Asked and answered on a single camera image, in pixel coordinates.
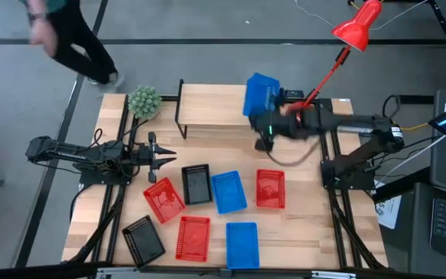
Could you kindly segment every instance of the blue mesh basket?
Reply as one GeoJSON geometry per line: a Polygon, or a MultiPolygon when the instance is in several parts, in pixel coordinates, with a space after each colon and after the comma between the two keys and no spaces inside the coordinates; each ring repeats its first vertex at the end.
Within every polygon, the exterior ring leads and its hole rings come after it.
{"type": "Polygon", "coordinates": [[[275,100],[280,93],[280,82],[259,73],[247,80],[244,115],[275,110],[275,100]]]}
{"type": "Polygon", "coordinates": [[[216,174],[211,177],[216,209],[219,214],[247,208],[244,188],[238,171],[216,174]]]}
{"type": "Polygon", "coordinates": [[[226,224],[226,266],[228,269],[259,268],[259,242],[254,222],[226,224]]]}

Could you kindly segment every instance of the red basket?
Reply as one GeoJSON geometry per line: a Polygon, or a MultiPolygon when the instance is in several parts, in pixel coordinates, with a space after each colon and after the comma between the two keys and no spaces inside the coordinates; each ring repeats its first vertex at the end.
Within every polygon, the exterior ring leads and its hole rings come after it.
{"type": "Polygon", "coordinates": [[[177,241],[177,260],[205,262],[208,259],[209,227],[206,217],[182,216],[177,241]]]}
{"type": "Polygon", "coordinates": [[[169,221],[185,209],[185,204],[167,177],[147,188],[144,197],[161,223],[169,221]]]}
{"type": "Polygon", "coordinates": [[[285,173],[281,170],[257,170],[256,204],[285,208],[285,173]]]}

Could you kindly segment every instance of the plastic basket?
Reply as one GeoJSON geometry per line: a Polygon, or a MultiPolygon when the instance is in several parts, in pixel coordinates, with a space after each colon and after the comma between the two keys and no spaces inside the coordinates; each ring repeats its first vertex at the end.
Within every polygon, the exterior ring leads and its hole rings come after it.
{"type": "Polygon", "coordinates": [[[226,265],[228,269],[259,268],[257,225],[254,222],[226,224],[226,265]]]}
{"type": "Polygon", "coordinates": [[[161,223],[171,220],[185,209],[184,203],[167,177],[147,188],[144,197],[161,223]]]}
{"type": "Polygon", "coordinates": [[[177,260],[205,262],[208,259],[211,220],[182,216],[177,241],[177,260]]]}
{"type": "Polygon", "coordinates": [[[243,113],[245,116],[275,110],[275,100],[280,94],[280,82],[259,73],[247,80],[243,113]]]}
{"type": "Polygon", "coordinates": [[[185,205],[199,205],[213,201],[209,165],[182,167],[185,205]]]}
{"type": "Polygon", "coordinates": [[[285,173],[281,170],[257,170],[256,204],[285,208],[285,173]]]}
{"type": "Polygon", "coordinates": [[[217,174],[211,177],[216,209],[219,214],[236,212],[247,208],[244,188],[238,171],[217,174]]]}
{"type": "Polygon", "coordinates": [[[138,268],[166,252],[149,215],[124,228],[122,233],[138,268]]]}

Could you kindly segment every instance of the lamp shade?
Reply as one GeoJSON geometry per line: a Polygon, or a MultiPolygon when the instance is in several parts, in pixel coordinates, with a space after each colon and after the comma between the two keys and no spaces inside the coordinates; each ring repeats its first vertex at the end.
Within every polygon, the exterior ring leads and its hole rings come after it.
{"type": "Polygon", "coordinates": [[[379,0],[368,0],[355,14],[354,19],[335,27],[331,34],[358,50],[364,51],[369,42],[369,27],[381,12],[379,0]]]}

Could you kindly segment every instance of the person's hand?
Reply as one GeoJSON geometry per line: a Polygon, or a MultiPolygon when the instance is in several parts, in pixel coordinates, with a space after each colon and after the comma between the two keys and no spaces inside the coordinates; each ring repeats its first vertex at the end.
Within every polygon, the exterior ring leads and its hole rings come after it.
{"type": "Polygon", "coordinates": [[[45,19],[36,19],[30,30],[30,43],[44,45],[44,51],[54,57],[57,50],[57,35],[51,23],[45,19]]]}

